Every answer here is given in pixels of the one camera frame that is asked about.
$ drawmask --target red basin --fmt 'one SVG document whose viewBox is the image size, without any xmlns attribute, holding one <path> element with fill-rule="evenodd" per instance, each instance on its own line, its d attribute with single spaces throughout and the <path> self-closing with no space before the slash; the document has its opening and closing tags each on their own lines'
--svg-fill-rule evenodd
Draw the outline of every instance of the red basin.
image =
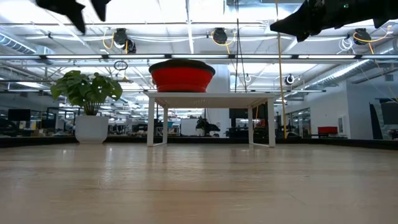
<svg viewBox="0 0 398 224">
<path fill-rule="evenodd" d="M 204 62 L 187 59 L 172 59 L 149 67 L 152 79 L 159 92 L 205 93 L 214 68 Z"/>
</svg>

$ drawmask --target white pillar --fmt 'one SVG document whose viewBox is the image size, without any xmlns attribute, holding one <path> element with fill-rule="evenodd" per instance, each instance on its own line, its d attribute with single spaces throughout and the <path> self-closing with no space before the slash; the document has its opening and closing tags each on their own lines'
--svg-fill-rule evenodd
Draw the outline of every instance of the white pillar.
<svg viewBox="0 0 398 224">
<path fill-rule="evenodd" d="M 147 145 L 154 146 L 155 98 L 149 98 Z"/>
<path fill-rule="evenodd" d="M 248 108 L 248 118 L 249 118 L 249 144 L 254 144 L 253 140 L 253 107 Z"/>
<path fill-rule="evenodd" d="M 268 137 L 269 147 L 275 147 L 274 99 L 268 100 Z"/>
<path fill-rule="evenodd" d="M 169 108 L 165 106 L 163 107 L 163 143 L 167 143 L 167 134 L 169 133 L 168 117 L 169 117 Z"/>
<path fill-rule="evenodd" d="M 207 86 L 208 93 L 229 93 L 229 69 L 227 65 L 212 65 L 216 74 Z M 206 117 L 209 123 L 219 127 L 220 137 L 230 128 L 229 109 L 208 109 Z"/>
</svg>

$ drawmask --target yellow cable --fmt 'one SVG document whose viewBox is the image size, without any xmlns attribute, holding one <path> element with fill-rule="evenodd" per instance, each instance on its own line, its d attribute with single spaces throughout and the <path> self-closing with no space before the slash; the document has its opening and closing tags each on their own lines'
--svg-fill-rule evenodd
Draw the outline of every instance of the yellow cable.
<svg viewBox="0 0 398 224">
<path fill-rule="evenodd" d="M 357 34 L 357 32 L 355 32 L 355 33 L 353 34 L 353 37 L 354 37 L 354 39 L 359 40 L 359 41 L 362 41 L 362 42 L 365 42 L 365 43 L 373 43 L 373 42 L 377 42 L 377 41 L 379 41 L 379 40 L 382 40 L 382 39 L 386 38 L 387 35 L 388 35 L 388 30 L 389 30 L 389 29 L 390 29 L 390 27 L 387 28 L 387 32 L 386 32 L 386 34 L 384 35 L 384 37 L 378 38 L 377 40 L 363 40 L 363 39 L 359 39 L 359 38 L 357 38 L 357 37 L 355 36 L 355 35 Z"/>
<path fill-rule="evenodd" d="M 278 10 L 278 0 L 275 0 L 276 4 L 276 18 L 277 21 L 278 16 L 279 16 L 279 10 Z M 284 96 L 284 90 L 283 90 L 283 84 L 282 84 L 282 48 L 280 46 L 280 33 L 278 33 L 278 51 L 279 51 L 279 86 L 280 86 L 280 95 L 282 97 L 282 111 L 283 111 L 283 117 L 284 117 L 284 138 L 287 139 L 287 132 L 286 132 L 286 113 L 285 113 L 285 96 Z"/>
<path fill-rule="evenodd" d="M 111 46 L 110 46 L 110 47 L 108 47 L 108 46 L 105 44 L 105 35 L 106 35 L 106 31 L 104 32 L 104 38 L 102 39 L 102 44 L 104 45 L 104 47 L 105 47 L 106 49 L 111 49 L 111 48 L 113 47 L 114 33 L 112 34 L 112 43 L 111 43 Z"/>
<path fill-rule="evenodd" d="M 369 43 L 369 48 L 371 49 L 372 54 L 374 54 L 374 51 L 373 51 L 373 48 L 372 48 L 371 43 Z M 380 65 L 378 64 L 378 62 L 375 61 L 375 63 L 376 63 L 376 65 L 377 65 L 377 67 L 380 68 Z M 392 96 L 394 97 L 394 99 L 396 100 L 396 102 L 398 102 L 398 98 L 397 98 L 397 96 L 394 94 L 394 92 L 391 90 L 391 87 L 388 85 L 387 88 L 388 88 L 388 90 L 390 91 L 390 93 L 392 94 Z"/>
<path fill-rule="evenodd" d="M 213 40 L 213 42 L 214 42 L 216 45 L 220 45 L 220 46 L 228 46 L 229 44 L 232 44 L 232 42 L 234 42 L 235 36 L 236 36 L 236 33 L 234 33 L 234 38 L 233 38 L 228 44 L 219 44 L 219 43 L 215 42 L 215 40 L 213 39 L 213 34 L 214 34 L 214 31 L 211 32 L 211 39 Z"/>
</svg>

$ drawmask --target white planter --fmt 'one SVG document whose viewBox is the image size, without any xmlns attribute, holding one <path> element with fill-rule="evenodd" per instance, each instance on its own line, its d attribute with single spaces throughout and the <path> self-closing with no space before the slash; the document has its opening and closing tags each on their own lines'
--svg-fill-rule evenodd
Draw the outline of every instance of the white planter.
<svg viewBox="0 0 398 224">
<path fill-rule="evenodd" d="M 80 144 L 102 144 L 108 136 L 108 117 L 76 117 L 75 136 Z"/>
</svg>

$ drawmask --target ceiling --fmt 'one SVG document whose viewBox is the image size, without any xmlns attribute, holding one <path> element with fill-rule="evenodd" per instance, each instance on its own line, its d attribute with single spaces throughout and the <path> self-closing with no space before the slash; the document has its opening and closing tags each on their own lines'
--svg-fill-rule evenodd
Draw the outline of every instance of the ceiling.
<svg viewBox="0 0 398 224">
<path fill-rule="evenodd" d="M 0 0 L 0 33 L 7 33 L 20 43 L 32 48 L 46 46 L 54 54 L 123 54 L 124 52 L 116 47 L 107 49 L 103 44 L 103 39 L 106 45 L 111 45 L 111 35 L 116 28 L 126 28 L 127 34 L 136 44 L 137 54 L 227 54 L 225 46 L 216 45 L 211 37 L 207 38 L 207 35 L 211 35 L 216 27 L 223 27 L 230 41 L 235 40 L 233 37 L 237 31 L 237 14 L 234 7 L 229 6 L 230 0 L 189 0 L 188 13 L 186 0 L 112 0 L 108 4 L 106 22 L 98 19 L 89 0 L 78 0 L 78 2 L 86 6 L 83 10 L 86 22 L 85 35 L 71 25 L 65 16 L 45 11 L 30 0 Z M 279 52 L 277 34 L 269 29 L 269 24 L 277 19 L 275 4 L 272 2 L 240 1 L 239 33 L 243 54 L 277 54 Z M 279 2 L 279 19 L 296 11 L 302 3 L 302 1 Z M 388 24 L 392 25 L 389 29 L 391 33 L 385 39 L 375 43 L 375 48 L 392 39 L 398 32 L 395 21 L 390 21 Z M 369 52 L 367 45 L 352 45 L 352 48 L 342 50 L 343 39 L 347 34 L 352 34 L 355 28 L 366 28 L 373 38 L 386 34 L 386 26 L 375 29 L 372 21 L 364 21 L 337 30 L 324 30 L 318 36 L 308 38 L 301 43 L 297 43 L 292 36 L 282 34 L 280 47 L 283 54 L 352 54 L 353 50 L 357 54 Z M 236 52 L 236 43 L 233 41 L 229 46 L 231 54 Z M 19 54 L 19 52 L 0 45 L 0 54 Z M 21 69 L 34 72 L 43 78 L 45 76 L 44 67 L 38 65 L 24 67 L 26 64 L 34 64 L 33 61 L 9 60 L 7 62 L 19 65 Z M 75 63 L 90 64 L 91 62 L 76 60 Z M 229 62 L 226 64 L 234 75 L 232 64 Z M 300 77 L 301 82 L 304 83 L 316 78 L 320 71 L 327 71 L 337 65 L 338 63 L 331 62 L 283 63 L 282 76 L 292 74 Z M 100 72 L 103 75 L 109 75 L 106 67 L 111 66 L 102 64 L 67 68 L 48 66 L 47 73 L 54 73 L 53 79 L 61 77 L 69 70 L 82 70 L 85 73 Z M 244 69 L 251 76 L 248 83 L 249 89 L 279 88 L 277 63 L 245 62 Z M 123 72 L 123 76 L 134 81 L 132 84 L 124 84 L 126 89 L 150 88 L 148 86 L 148 83 L 151 83 L 150 73 L 145 60 L 135 60 L 134 63 L 130 63 L 126 74 Z M 137 95 L 137 93 L 125 93 L 124 97 L 129 100 Z"/>
</svg>

